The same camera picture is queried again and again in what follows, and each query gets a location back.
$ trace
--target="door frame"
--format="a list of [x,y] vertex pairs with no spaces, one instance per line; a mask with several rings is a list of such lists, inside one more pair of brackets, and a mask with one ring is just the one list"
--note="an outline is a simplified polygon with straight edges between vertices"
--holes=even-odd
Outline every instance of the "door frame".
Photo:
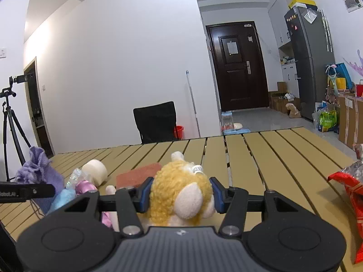
[[267,85],[267,75],[266,75],[265,62],[264,62],[264,57],[262,55],[260,38],[258,36],[256,24],[255,24],[254,21],[234,21],[234,22],[226,22],[226,23],[209,24],[209,25],[206,26],[206,32],[207,32],[208,41],[209,41],[208,43],[209,43],[209,46],[211,48],[211,53],[212,53],[213,65],[214,65],[214,70],[215,70],[215,73],[216,73],[216,78],[217,78],[217,73],[218,73],[218,61],[217,61],[217,54],[216,54],[214,44],[213,44],[211,28],[218,27],[218,26],[233,26],[233,25],[242,25],[242,24],[251,24],[254,31],[255,31],[255,35],[256,35],[256,39],[257,39],[257,46],[258,46],[258,55],[259,55],[259,58],[260,58],[261,68],[262,68],[262,72],[263,72],[264,79],[265,79],[262,84],[264,84],[265,87],[266,87],[266,98],[268,100],[268,98],[269,98],[269,88],[268,88],[268,85]]
[[[30,63],[24,68],[24,72],[34,63],[35,65],[35,78],[37,80],[37,89],[38,89],[38,97],[39,97],[39,103],[40,103],[40,109],[42,111],[42,115],[43,115],[43,122],[44,122],[44,127],[45,127],[45,132],[47,133],[47,137],[48,137],[48,141],[50,144],[50,148],[52,149],[52,153],[53,156],[55,155],[54,153],[54,148],[53,148],[53,144],[52,141],[50,140],[49,137],[49,132],[48,132],[48,127],[47,127],[47,123],[45,121],[45,116],[44,116],[44,110],[43,110],[43,105],[42,105],[42,99],[40,96],[40,88],[39,88],[39,79],[38,79],[38,67],[37,67],[37,57],[35,56],[34,59],[32,59],[30,61]],[[33,115],[33,111],[32,111],[32,104],[30,102],[30,95],[29,95],[29,86],[28,86],[28,82],[25,82],[25,95],[27,97],[27,104],[28,104],[28,110],[29,110],[29,116],[32,117]],[[41,146],[40,140],[39,140],[39,135],[38,135],[38,131],[37,128],[35,127],[35,123],[33,121],[31,121],[32,123],[32,127],[33,127],[33,131],[34,131],[34,135],[35,135],[35,140],[37,141],[37,145]]]

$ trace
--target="yellow plush sheep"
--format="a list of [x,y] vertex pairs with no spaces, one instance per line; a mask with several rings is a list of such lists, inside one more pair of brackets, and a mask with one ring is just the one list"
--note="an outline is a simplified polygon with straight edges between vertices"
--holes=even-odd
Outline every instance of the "yellow plush sheep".
[[145,228],[197,226],[215,212],[212,185],[203,168],[186,162],[179,151],[171,160],[152,183]]

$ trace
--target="refrigerator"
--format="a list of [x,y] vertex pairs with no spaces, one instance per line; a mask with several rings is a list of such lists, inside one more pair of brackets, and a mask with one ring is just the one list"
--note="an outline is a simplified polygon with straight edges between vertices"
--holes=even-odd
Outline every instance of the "refrigerator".
[[294,6],[285,15],[294,51],[301,102],[301,116],[312,120],[315,102],[325,100],[326,66],[335,62],[329,40],[325,36],[322,14],[310,23],[304,16],[307,9]]

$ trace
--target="silver screw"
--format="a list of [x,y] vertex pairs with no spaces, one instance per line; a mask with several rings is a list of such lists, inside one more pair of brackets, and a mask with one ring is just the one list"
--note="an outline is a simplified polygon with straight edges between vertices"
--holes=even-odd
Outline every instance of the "silver screw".
[[237,226],[228,225],[222,228],[222,232],[227,235],[236,235],[240,229]]
[[128,235],[136,235],[139,234],[140,231],[141,231],[140,227],[135,225],[128,225],[122,229],[122,232]]

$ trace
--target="gray tile floor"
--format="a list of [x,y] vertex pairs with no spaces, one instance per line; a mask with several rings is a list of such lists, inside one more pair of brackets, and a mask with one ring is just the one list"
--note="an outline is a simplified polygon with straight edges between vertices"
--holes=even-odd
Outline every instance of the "gray tile floor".
[[328,141],[347,156],[356,159],[355,152],[340,142],[336,133],[319,132],[314,129],[313,122],[304,118],[290,119],[287,114],[279,111],[270,108],[258,108],[233,112],[233,121],[241,123],[244,129],[250,129],[251,132],[305,127]]

